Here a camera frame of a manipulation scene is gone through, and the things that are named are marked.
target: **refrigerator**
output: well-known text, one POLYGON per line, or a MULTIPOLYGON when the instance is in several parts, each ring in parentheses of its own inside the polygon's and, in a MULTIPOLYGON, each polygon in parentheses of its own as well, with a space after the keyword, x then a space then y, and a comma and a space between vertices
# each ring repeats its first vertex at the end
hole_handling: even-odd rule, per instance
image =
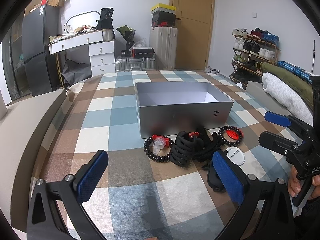
POLYGON ((32 96, 60 86, 55 55, 49 53, 49 36, 58 34, 59 8, 42 5, 23 18, 22 53, 32 96))

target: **red plastic clip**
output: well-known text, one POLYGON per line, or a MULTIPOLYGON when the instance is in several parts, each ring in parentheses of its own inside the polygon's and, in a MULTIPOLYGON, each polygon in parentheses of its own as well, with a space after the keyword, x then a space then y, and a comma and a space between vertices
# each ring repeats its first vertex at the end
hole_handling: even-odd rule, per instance
POLYGON ((190 132, 189 133, 189 137, 193 137, 193 136, 199 136, 199 133, 198 132, 190 132))
POLYGON ((169 146, 169 138, 165 138, 165 137, 163 137, 163 136, 161 136, 161 135, 156 135, 156 134, 154 134, 153 136, 152 136, 152 138, 153 138, 153 140, 155 140, 156 138, 161 138, 162 140, 165 140, 165 146, 169 146))

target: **silver suitcase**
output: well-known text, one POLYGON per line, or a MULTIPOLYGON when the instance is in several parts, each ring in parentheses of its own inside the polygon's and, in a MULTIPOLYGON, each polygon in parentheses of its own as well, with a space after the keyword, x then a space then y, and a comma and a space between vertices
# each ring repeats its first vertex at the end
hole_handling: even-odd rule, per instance
POLYGON ((133 57, 117 57, 116 72, 119 71, 136 71, 136 70, 155 70, 155 58, 133 58, 133 57))
POLYGON ((178 29, 154 27, 150 30, 149 45, 155 50, 157 69, 174 69, 176 62, 178 29))

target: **white sneaker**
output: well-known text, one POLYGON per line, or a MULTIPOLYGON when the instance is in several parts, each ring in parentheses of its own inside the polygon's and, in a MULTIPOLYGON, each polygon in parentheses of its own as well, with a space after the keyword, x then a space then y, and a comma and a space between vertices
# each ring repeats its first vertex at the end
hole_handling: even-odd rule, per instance
POLYGON ((238 36, 241 36, 241 37, 245 37, 245 38, 246 38, 247 35, 248 35, 247 29, 240 29, 240 30, 239 30, 238 36))
POLYGON ((232 35, 238 36, 239 35, 239 29, 233 29, 232 35))
POLYGON ((236 39, 235 44, 233 45, 234 49, 239 49, 240 41, 241 40, 239 38, 236 39))
POLYGON ((239 44, 239 50, 242 50, 243 49, 243 41, 240 41, 240 44, 239 44))
POLYGON ((264 58, 265 58, 266 60, 272 61, 272 60, 274 59, 274 57, 275 57, 275 52, 266 49, 266 53, 265 53, 265 55, 264 55, 264 58))
POLYGON ((265 53, 266 53, 266 49, 260 48, 259 57, 264 57, 265 53))

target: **human hand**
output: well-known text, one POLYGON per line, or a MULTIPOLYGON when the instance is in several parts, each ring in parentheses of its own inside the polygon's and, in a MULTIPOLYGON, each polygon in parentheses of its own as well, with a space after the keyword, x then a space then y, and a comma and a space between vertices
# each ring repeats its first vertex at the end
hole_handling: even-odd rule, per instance
MULTIPOLYGON (((292 197, 296 197, 301 190, 301 185, 297 180, 297 170, 294 166, 291 168, 291 176, 288 181, 288 192, 292 197)), ((315 186, 309 199, 313 199, 320 196, 320 175, 312 178, 312 185, 315 186)))

